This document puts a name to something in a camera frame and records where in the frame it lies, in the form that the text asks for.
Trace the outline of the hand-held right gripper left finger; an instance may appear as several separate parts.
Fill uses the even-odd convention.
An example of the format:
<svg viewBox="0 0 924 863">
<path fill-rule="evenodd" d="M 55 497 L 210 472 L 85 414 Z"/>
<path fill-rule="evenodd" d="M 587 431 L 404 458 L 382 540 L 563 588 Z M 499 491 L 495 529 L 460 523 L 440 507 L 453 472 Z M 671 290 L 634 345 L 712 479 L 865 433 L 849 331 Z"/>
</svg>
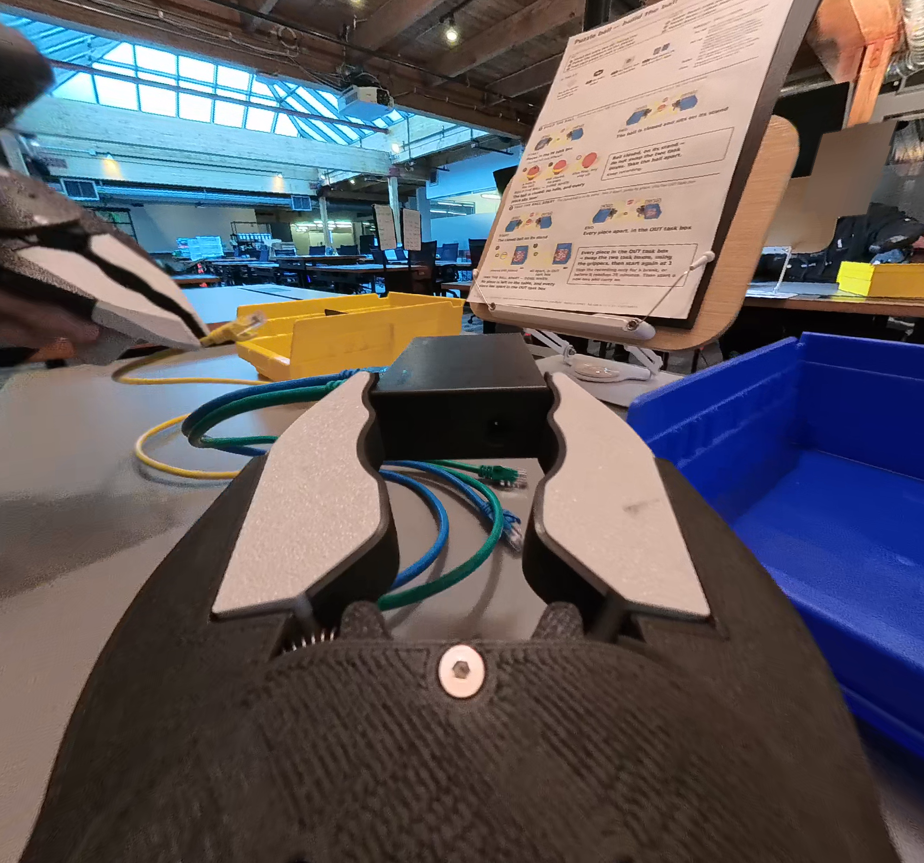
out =
<svg viewBox="0 0 924 863">
<path fill-rule="evenodd" d="M 372 405 L 378 377 L 350 376 L 295 420 L 264 457 L 215 595 L 217 619 L 290 614 L 339 626 L 397 577 L 398 532 Z"/>
</svg>

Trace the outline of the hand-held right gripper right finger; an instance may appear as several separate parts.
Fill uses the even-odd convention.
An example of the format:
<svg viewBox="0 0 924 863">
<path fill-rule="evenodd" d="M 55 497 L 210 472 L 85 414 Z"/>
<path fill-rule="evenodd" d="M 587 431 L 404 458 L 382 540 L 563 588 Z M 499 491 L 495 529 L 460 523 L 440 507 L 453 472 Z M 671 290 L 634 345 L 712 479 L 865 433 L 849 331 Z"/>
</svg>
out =
<svg viewBox="0 0 924 863">
<path fill-rule="evenodd" d="M 656 458 L 603 402 L 562 372 L 539 447 L 543 471 L 522 551 L 526 582 L 545 602 L 570 602 L 591 624 L 618 613 L 687 622 L 710 604 Z"/>
</svg>

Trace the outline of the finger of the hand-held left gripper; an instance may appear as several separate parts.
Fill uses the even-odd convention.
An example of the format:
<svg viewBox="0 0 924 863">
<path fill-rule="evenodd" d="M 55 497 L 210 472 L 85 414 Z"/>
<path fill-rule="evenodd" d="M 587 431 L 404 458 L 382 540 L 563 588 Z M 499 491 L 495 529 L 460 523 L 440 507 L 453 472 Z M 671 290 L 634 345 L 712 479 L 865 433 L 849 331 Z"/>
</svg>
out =
<svg viewBox="0 0 924 863">
<path fill-rule="evenodd" d="M 201 341 L 201 318 L 175 282 L 109 233 L 90 236 L 95 318 L 146 341 Z"/>
<path fill-rule="evenodd" d="M 80 352 L 192 349 L 202 340 L 201 318 L 183 291 L 124 241 L 11 241 L 10 295 L 96 328 Z"/>
</svg>

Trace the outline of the black port box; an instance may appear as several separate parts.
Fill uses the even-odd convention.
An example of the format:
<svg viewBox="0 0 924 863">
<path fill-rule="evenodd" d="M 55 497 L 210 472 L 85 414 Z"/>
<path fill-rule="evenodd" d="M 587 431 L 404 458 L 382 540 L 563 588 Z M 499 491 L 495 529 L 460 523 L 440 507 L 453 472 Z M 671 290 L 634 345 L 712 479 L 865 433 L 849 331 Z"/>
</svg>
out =
<svg viewBox="0 0 924 863">
<path fill-rule="evenodd" d="M 418 337 L 371 392 L 385 459 L 539 459 L 552 391 L 520 334 Z"/>
</svg>

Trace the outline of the person's left hand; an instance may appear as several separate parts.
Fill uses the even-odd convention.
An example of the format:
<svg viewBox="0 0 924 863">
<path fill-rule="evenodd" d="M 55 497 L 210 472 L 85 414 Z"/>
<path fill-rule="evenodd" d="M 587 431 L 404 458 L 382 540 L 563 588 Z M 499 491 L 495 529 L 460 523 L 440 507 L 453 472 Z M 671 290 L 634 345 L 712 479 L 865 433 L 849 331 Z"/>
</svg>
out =
<svg viewBox="0 0 924 863">
<path fill-rule="evenodd" d="M 67 340 L 74 345 L 91 345 L 100 328 L 52 304 L 1 292 L 1 366 L 8 368 L 27 361 L 34 352 Z"/>
</svg>

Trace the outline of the yellow plastic bin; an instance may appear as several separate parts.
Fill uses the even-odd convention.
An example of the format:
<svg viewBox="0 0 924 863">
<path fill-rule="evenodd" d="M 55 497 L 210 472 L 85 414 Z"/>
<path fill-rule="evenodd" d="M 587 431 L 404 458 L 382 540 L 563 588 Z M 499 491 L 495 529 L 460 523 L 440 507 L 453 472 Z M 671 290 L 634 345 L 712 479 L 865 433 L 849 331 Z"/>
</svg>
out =
<svg viewBox="0 0 924 863">
<path fill-rule="evenodd" d="M 241 306 L 237 316 L 260 313 L 266 322 L 237 354 L 276 382 L 387 367 L 417 337 L 459 335 L 464 305 L 390 292 Z"/>
</svg>

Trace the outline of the blue plastic bin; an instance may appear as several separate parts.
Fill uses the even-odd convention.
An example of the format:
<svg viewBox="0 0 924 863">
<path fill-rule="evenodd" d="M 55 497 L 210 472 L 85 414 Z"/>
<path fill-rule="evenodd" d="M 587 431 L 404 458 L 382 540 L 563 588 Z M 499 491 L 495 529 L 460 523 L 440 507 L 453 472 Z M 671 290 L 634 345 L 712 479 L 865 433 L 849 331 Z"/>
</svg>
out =
<svg viewBox="0 0 924 863">
<path fill-rule="evenodd" d="M 801 613 L 851 711 L 923 752 L 923 348 L 805 333 L 632 402 Z"/>
</svg>

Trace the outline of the white ceiling projector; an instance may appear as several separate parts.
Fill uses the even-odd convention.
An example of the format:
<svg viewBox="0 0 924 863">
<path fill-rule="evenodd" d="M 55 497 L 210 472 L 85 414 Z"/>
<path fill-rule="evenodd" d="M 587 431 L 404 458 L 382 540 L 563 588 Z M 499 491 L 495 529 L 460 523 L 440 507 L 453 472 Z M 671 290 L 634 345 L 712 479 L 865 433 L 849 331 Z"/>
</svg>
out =
<svg viewBox="0 0 924 863">
<path fill-rule="evenodd" d="M 364 125 L 384 119 L 394 109 L 394 98 L 379 86 L 351 85 L 338 95 L 338 114 Z"/>
</svg>

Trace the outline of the wooden document stand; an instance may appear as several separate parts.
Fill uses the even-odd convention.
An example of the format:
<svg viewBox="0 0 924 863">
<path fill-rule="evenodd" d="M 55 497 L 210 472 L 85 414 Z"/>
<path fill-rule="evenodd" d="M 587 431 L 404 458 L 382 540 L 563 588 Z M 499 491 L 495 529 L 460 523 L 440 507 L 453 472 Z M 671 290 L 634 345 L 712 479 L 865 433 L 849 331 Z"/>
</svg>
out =
<svg viewBox="0 0 924 863">
<path fill-rule="evenodd" d="M 699 268 L 705 263 L 706 273 L 686 320 L 498 309 L 469 295 L 472 310 L 486 322 L 517 327 L 538 338 L 550 349 L 539 360 L 542 372 L 562 372 L 606 403 L 629 407 L 641 395 L 677 381 L 678 375 L 665 372 L 664 357 L 680 349 L 708 346 L 727 330 L 743 305 L 798 153 L 796 130 L 774 117 L 772 109 L 820 3 L 796 0 L 794 4 L 733 174 L 715 249 L 694 265 Z"/>
</svg>

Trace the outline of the small yellow box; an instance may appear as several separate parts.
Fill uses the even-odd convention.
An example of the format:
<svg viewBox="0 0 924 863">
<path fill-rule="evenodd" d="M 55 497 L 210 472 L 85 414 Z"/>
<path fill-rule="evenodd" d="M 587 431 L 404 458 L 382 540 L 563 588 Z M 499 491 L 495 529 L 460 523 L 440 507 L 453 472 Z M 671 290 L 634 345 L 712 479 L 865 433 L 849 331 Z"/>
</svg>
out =
<svg viewBox="0 0 924 863">
<path fill-rule="evenodd" d="M 922 263 L 844 262 L 837 274 L 840 291 L 876 299 L 922 300 Z"/>
</svg>

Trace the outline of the printed instruction sheet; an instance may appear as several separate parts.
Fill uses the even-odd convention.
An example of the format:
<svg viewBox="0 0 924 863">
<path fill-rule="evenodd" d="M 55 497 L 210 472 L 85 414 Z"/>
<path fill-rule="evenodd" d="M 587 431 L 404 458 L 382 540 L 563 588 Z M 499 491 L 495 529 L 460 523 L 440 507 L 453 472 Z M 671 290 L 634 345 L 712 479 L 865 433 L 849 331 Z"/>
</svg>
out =
<svg viewBox="0 0 924 863">
<path fill-rule="evenodd" d="M 569 41 L 471 297 L 681 322 L 796 0 L 664 0 Z"/>
</svg>

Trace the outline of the beige cardboard panel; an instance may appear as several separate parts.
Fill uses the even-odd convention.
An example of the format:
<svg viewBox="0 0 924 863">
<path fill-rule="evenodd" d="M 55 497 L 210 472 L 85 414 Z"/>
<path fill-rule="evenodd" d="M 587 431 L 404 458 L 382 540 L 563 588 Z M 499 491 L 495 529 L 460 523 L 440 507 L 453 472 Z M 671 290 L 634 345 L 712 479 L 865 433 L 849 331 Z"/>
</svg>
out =
<svg viewBox="0 0 924 863">
<path fill-rule="evenodd" d="M 764 249 L 824 251 L 840 219 L 866 214 L 896 125 L 892 119 L 823 135 L 811 174 L 790 180 L 765 236 Z"/>
</svg>

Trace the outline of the silver ventilation duct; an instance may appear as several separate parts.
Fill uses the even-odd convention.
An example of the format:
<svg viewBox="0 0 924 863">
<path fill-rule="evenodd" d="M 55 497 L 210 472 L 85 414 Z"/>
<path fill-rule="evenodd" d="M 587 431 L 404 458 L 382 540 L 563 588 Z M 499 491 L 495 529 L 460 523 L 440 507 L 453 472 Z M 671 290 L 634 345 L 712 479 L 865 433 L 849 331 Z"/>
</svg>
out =
<svg viewBox="0 0 924 863">
<path fill-rule="evenodd" d="M 923 70 L 923 0 L 901 0 L 906 48 L 890 64 L 888 81 L 905 79 Z"/>
</svg>

